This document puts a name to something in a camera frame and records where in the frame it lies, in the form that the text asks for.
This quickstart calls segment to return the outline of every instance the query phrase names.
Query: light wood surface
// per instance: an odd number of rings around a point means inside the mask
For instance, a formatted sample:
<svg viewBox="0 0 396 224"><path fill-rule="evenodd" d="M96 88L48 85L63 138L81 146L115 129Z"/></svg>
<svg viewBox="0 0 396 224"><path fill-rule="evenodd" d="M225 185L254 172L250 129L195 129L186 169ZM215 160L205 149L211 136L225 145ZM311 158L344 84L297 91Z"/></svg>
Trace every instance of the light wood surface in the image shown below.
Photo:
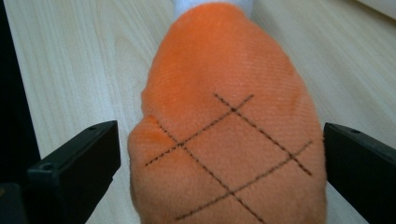
<svg viewBox="0 0 396 224"><path fill-rule="evenodd" d="M41 156L116 119L122 166L89 223L139 223L126 139L142 118L140 92L173 20L171 1L5 3ZM396 21L351 0L259 0L252 19L291 57L322 125L396 147ZM330 185L328 200L328 223L365 223Z"/></svg>

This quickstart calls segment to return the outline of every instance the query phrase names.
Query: white fabric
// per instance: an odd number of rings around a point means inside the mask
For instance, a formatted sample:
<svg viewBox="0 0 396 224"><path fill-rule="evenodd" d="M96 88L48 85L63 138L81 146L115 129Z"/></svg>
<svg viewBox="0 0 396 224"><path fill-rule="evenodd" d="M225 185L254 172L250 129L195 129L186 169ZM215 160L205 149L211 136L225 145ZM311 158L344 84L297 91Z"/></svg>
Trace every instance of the white fabric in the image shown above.
<svg viewBox="0 0 396 224"><path fill-rule="evenodd" d="M175 20L184 12L201 4L225 2L240 7L250 17L256 0L172 0L175 6Z"/></svg>

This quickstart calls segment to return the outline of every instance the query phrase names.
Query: plush drumstick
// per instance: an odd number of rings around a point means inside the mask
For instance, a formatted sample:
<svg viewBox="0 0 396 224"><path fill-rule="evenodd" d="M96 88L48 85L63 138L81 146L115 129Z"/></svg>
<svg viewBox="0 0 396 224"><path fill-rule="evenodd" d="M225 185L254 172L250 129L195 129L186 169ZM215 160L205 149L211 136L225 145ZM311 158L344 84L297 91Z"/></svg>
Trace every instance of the plush drumstick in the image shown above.
<svg viewBox="0 0 396 224"><path fill-rule="evenodd" d="M315 108L254 1L174 2L128 141L142 223L325 223Z"/></svg>

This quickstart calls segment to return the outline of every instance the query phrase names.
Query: stuffed toy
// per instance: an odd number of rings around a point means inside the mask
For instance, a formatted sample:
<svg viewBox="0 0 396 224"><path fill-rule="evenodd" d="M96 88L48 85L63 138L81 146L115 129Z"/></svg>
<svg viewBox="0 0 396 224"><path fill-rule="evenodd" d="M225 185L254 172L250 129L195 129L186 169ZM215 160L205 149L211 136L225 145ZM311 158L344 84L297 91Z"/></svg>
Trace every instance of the stuffed toy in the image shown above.
<svg viewBox="0 0 396 224"><path fill-rule="evenodd" d="M174 0L131 131L142 223L325 223L322 130L253 0Z"/></svg>

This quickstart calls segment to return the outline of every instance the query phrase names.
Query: white object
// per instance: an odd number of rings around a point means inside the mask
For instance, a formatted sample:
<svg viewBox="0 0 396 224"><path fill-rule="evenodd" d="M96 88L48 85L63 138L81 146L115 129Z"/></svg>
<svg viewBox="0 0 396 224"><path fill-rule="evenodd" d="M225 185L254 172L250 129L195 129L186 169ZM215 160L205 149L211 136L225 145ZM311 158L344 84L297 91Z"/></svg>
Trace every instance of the white object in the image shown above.
<svg viewBox="0 0 396 224"><path fill-rule="evenodd" d="M396 20L396 0L358 0Z"/></svg>
<svg viewBox="0 0 396 224"><path fill-rule="evenodd" d="M181 14L193 7L214 2L225 2L236 5L245 12L245 15L250 17L256 0L172 0L172 2L175 6L175 19L177 19Z"/></svg>

